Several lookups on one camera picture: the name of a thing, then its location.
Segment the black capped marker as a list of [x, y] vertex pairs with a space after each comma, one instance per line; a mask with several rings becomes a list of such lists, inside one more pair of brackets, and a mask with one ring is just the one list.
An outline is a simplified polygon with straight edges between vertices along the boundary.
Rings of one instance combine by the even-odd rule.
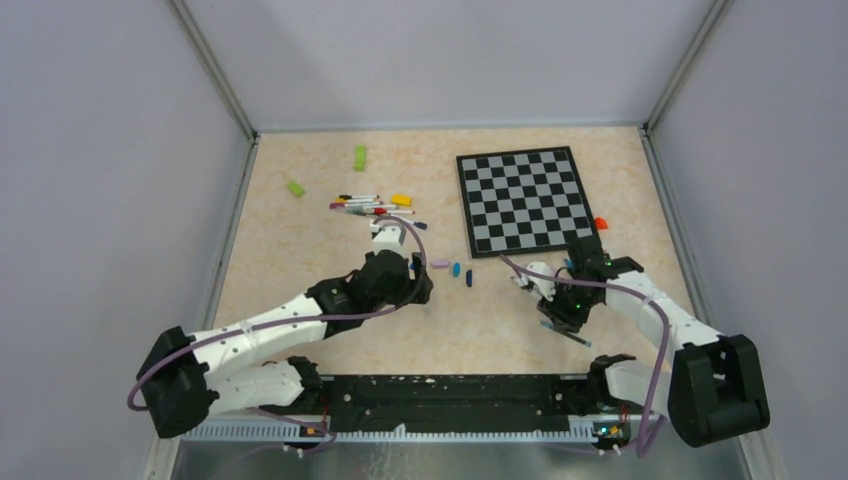
[[380, 199], [380, 195], [340, 195], [336, 201], [340, 202], [373, 202]]

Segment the blue thin pen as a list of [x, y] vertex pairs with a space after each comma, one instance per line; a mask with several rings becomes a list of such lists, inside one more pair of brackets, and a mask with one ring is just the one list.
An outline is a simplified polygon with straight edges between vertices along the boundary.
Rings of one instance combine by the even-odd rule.
[[554, 324], [553, 324], [553, 323], [551, 323], [551, 322], [540, 321], [540, 324], [541, 324], [543, 327], [547, 328], [548, 330], [551, 330], [551, 331], [553, 331], [554, 333], [557, 333], [557, 334], [559, 334], [559, 335], [562, 335], [562, 336], [564, 336], [564, 337], [566, 337], [566, 338], [568, 338], [568, 339], [570, 339], [570, 340], [572, 340], [572, 341], [574, 341], [574, 342], [577, 342], [578, 344], [581, 344], [581, 345], [583, 345], [583, 346], [585, 346], [585, 347], [587, 347], [587, 348], [591, 348], [591, 347], [592, 347], [592, 342], [591, 342], [591, 341], [588, 341], [588, 340], [586, 340], [586, 339], [583, 339], [583, 338], [579, 337], [578, 335], [576, 335], [576, 334], [574, 334], [574, 333], [571, 333], [571, 332], [565, 331], [565, 330], [563, 330], [563, 329], [561, 329], [561, 328], [558, 328], [556, 325], [554, 325]]

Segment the aluminium frame rail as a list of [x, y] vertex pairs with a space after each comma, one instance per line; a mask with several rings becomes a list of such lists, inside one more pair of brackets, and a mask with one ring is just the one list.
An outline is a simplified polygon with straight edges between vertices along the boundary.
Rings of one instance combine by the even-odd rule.
[[411, 433], [404, 426], [399, 426], [389, 432], [375, 433], [340, 433], [330, 429], [327, 421], [313, 415], [305, 417], [286, 417], [263, 411], [260, 406], [257, 412], [247, 410], [219, 413], [208, 417], [199, 426], [180, 435], [183, 439], [192, 440], [241, 440], [241, 441], [283, 441], [286, 443], [313, 446], [323, 440], [325, 431], [335, 433], [338, 442], [553, 442], [553, 443], [595, 443], [602, 436], [613, 436], [619, 439], [633, 437], [641, 418], [641, 406], [635, 416], [624, 413], [619, 420], [609, 414], [598, 418], [578, 421], [576, 427], [561, 432], [531, 433]]

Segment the black white chessboard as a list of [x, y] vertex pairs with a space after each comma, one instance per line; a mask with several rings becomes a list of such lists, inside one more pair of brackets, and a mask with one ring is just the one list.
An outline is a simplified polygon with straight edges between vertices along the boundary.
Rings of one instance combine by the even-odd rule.
[[474, 259], [564, 251], [598, 233], [568, 146], [460, 155], [455, 163]]

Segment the yellow block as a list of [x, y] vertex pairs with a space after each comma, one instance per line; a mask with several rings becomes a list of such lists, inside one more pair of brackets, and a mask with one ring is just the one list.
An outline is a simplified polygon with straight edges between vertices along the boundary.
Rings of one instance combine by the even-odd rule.
[[390, 202], [397, 206], [409, 207], [412, 205], [412, 199], [406, 195], [396, 194], [390, 199]]

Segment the green block far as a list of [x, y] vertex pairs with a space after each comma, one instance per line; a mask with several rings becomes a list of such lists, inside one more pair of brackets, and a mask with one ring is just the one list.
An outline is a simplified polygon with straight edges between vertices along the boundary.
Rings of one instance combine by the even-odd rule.
[[354, 148], [353, 170], [355, 172], [364, 172], [367, 163], [367, 149], [365, 145], [357, 145]]

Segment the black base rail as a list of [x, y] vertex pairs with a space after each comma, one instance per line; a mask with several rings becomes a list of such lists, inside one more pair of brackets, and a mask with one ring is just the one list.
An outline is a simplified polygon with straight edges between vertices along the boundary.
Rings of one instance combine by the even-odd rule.
[[565, 433], [578, 421], [640, 409], [602, 395], [584, 374], [337, 375], [275, 415], [313, 415], [340, 433]]

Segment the green block near wall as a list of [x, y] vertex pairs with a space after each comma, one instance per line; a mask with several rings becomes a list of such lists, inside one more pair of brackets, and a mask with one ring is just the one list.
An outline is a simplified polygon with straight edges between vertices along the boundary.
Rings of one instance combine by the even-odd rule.
[[286, 188], [295, 198], [300, 198], [305, 194], [304, 187], [296, 181], [289, 181]]

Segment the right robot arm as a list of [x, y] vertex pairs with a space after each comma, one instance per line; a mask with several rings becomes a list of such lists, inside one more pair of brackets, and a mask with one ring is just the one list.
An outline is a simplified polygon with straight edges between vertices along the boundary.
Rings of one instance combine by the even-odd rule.
[[568, 248], [566, 276], [531, 262], [515, 279], [534, 293], [553, 330], [573, 336], [591, 309], [604, 305], [633, 322], [657, 349], [643, 363], [630, 354], [602, 355], [589, 370], [586, 397], [600, 412], [623, 402], [670, 421], [691, 447], [760, 431], [771, 423], [758, 350], [747, 336], [702, 323], [664, 293], [630, 257], [612, 257], [599, 237]]

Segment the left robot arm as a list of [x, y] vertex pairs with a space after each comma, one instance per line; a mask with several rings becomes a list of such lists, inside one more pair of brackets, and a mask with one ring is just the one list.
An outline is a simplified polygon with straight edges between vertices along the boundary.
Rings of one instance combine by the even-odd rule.
[[178, 437], [208, 417], [273, 405], [308, 413], [319, 404], [322, 381], [302, 358], [280, 367], [262, 361], [294, 346], [357, 329], [410, 305], [429, 301], [433, 283], [426, 256], [369, 253], [363, 266], [322, 280], [283, 305], [239, 324], [159, 334], [143, 361], [127, 404], [149, 414], [158, 437]]

